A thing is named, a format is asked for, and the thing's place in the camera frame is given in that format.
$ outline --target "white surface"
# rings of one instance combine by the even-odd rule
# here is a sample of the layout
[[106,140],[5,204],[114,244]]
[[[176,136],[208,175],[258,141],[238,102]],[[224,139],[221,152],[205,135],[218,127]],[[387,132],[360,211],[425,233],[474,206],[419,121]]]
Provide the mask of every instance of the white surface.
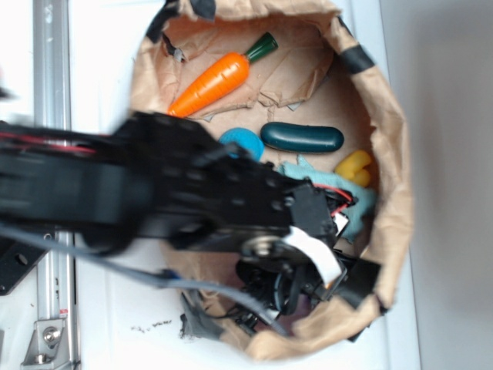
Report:
[[[346,9],[351,2],[339,1]],[[109,133],[129,104],[132,58],[161,1],[72,3],[72,128]],[[353,13],[344,16],[350,28]],[[365,32],[364,44],[378,61],[382,54],[380,19]],[[117,261],[151,271],[164,267],[155,240],[135,242]],[[78,262],[78,304],[82,368],[85,370],[199,366],[204,369],[248,368],[253,363],[225,344],[179,338],[181,323],[175,291],[144,287]],[[153,324],[171,320],[169,324]],[[355,344],[343,341],[315,355],[256,368],[417,369],[411,270],[406,265],[397,304],[376,320]]]
[[423,369],[493,364],[493,2],[382,0],[410,122],[411,245]]
[[0,86],[15,97],[0,102],[0,119],[33,115],[32,2],[0,0]]
[[[0,0],[0,86],[15,95],[0,102],[0,119],[15,122],[32,120],[32,2]],[[38,319],[36,269],[8,296],[0,297],[0,369],[18,369]]]

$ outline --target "red wire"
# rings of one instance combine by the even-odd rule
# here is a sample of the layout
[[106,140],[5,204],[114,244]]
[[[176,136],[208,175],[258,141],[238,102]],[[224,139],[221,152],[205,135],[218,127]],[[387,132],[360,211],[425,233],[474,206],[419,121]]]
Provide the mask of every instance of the red wire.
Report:
[[333,210],[330,215],[332,217],[334,217],[336,214],[338,214],[339,212],[342,212],[343,210],[345,210],[347,208],[347,203],[346,204],[343,204],[342,206],[340,206],[339,208],[336,208],[335,210]]
[[[19,140],[25,142],[25,143],[31,143],[31,144],[40,144],[40,145],[46,145],[49,148],[52,148],[54,150],[60,150],[64,152],[72,152],[72,153],[88,153],[88,154],[94,154],[96,151],[90,148],[84,148],[81,146],[63,146],[59,144],[48,144],[45,139],[42,137],[37,137],[37,136],[30,136],[30,135],[17,135],[14,133],[0,133],[0,138],[18,138]],[[28,149],[29,146],[20,146],[22,149]]]
[[335,191],[339,195],[346,198],[349,202],[353,201],[353,198],[348,193],[346,193],[345,191],[338,189],[336,187],[332,187],[331,185],[325,185],[323,183],[314,183],[314,187],[321,187],[322,189],[328,189],[328,190]]

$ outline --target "screw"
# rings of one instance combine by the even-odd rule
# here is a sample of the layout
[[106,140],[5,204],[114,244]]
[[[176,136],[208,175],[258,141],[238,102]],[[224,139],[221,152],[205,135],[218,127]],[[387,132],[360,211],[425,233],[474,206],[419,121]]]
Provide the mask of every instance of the screw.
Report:
[[235,206],[235,207],[242,207],[242,206],[244,206],[244,205],[245,205],[245,200],[244,200],[243,198],[239,198],[239,197],[237,197],[237,198],[233,198],[233,199],[231,200],[231,204],[232,204],[233,206]]
[[35,364],[45,364],[46,362],[49,362],[48,356],[46,353],[40,353],[34,357],[34,363]]
[[283,210],[283,204],[278,200],[273,200],[270,203],[270,206],[272,207],[273,210],[276,210],[276,211],[282,211]]
[[46,328],[43,332],[43,339],[45,339],[46,343],[52,343],[53,341],[60,338],[60,335],[60,330],[50,326],[49,328]]
[[286,207],[291,207],[294,204],[294,198],[293,197],[285,197],[284,198],[284,205]]

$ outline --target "blue toy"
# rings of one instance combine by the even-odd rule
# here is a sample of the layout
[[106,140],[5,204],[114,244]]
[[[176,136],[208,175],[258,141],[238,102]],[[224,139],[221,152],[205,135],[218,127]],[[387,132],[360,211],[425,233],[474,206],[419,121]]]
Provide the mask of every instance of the blue toy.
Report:
[[344,229],[342,236],[351,243],[363,229],[361,218],[374,212],[377,202],[377,193],[375,190],[360,187],[336,173],[315,170],[303,156],[298,156],[298,164],[284,162],[277,170],[283,175],[294,179],[301,180],[309,177],[313,183],[322,183],[350,191],[358,199],[358,202],[343,212],[349,218],[349,224]]
[[253,131],[242,127],[227,130],[219,138],[219,142],[222,144],[237,143],[242,148],[248,150],[252,154],[252,158],[256,161],[260,160],[263,154],[264,146],[262,140]]

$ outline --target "black tape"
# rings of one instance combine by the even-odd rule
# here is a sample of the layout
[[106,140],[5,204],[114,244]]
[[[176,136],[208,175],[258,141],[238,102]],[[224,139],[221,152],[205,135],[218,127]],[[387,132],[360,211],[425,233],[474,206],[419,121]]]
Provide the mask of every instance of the black tape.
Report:
[[339,15],[339,16],[337,17],[337,19],[339,19],[339,23],[340,23],[340,25],[342,25],[342,26],[346,29],[347,33],[349,33],[349,34],[352,36],[353,34],[352,34],[352,33],[351,33],[351,31],[349,30],[349,27],[347,27],[346,23],[344,23],[344,21],[343,21],[342,17]]
[[351,75],[366,71],[375,65],[361,45],[344,50],[339,56]]
[[355,341],[357,341],[357,339],[360,337],[361,334],[363,334],[363,331],[360,331],[359,333],[356,333],[355,335],[353,335],[352,337],[349,337],[347,340],[350,341],[351,343],[355,343]]
[[224,330],[212,318],[205,315],[200,307],[200,302],[196,301],[196,299],[194,299],[194,302],[190,302],[184,294],[182,294],[180,300],[185,311],[180,316],[182,321],[180,336],[183,338],[186,335],[191,335],[219,341]]
[[379,264],[359,259],[349,271],[347,279],[337,287],[335,294],[340,295],[356,310],[373,292],[379,272]]
[[216,16],[215,0],[190,0],[192,9],[199,17],[213,21]]
[[146,36],[153,43],[161,39],[164,23],[179,15],[179,0],[167,0],[166,4],[157,12],[153,21],[147,28]]

